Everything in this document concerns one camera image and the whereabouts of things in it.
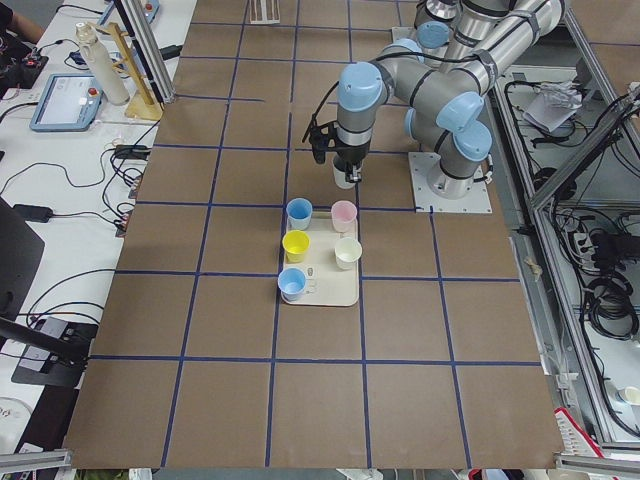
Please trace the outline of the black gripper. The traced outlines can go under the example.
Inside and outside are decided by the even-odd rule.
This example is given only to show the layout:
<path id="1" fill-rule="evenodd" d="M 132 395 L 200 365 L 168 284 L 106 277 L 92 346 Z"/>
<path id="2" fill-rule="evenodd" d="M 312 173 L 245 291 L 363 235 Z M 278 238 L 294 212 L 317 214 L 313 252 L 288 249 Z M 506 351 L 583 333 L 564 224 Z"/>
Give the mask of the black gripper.
<path id="1" fill-rule="evenodd" d="M 311 122 L 307 127 L 307 140 L 317 164 L 325 163 L 327 153 L 336 153 L 342 171 L 345 172 L 345 181 L 361 181 L 362 162 L 370 148 L 370 131 L 355 134 L 342 129 L 337 122 L 322 125 Z"/>

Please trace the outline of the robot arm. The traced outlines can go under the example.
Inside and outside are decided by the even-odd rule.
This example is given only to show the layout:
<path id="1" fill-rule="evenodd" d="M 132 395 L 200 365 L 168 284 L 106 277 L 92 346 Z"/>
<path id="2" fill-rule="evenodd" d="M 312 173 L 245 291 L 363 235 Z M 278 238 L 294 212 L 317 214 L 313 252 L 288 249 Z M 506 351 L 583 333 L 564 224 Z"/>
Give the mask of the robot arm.
<path id="1" fill-rule="evenodd" d="M 378 109 L 392 98 L 409 110 L 405 129 L 439 161 L 427 175 L 438 196 L 457 200 L 474 183 L 492 137 L 478 117 L 486 94 L 530 46 L 551 32 L 565 1 L 421 1 L 414 31 L 366 62 L 352 63 L 333 86 L 337 117 L 310 119 L 304 140 L 322 164 L 333 153 L 336 184 L 361 180 Z"/>
<path id="2" fill-rule="evenodd" d="M 452 25 L 459 13 L 455 0 L 421 0 L 416 5 L 415 37 L 423 49 L 437 49 L 448 44 Z"/>

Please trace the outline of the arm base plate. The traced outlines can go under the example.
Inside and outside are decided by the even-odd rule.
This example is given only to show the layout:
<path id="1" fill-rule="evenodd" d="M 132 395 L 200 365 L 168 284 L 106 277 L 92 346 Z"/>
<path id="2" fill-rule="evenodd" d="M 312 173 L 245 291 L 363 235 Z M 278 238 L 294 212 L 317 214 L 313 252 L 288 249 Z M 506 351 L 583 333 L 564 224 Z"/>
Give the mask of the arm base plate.
<path id="1" fill-rule="evenodd" d="M 474 176 L 465 180 L 447 177 L 440 156 L 434 152 L 410 152 L 409 171 L 417 212 L 491 214 L 487 181 L 477 164 Z"/>

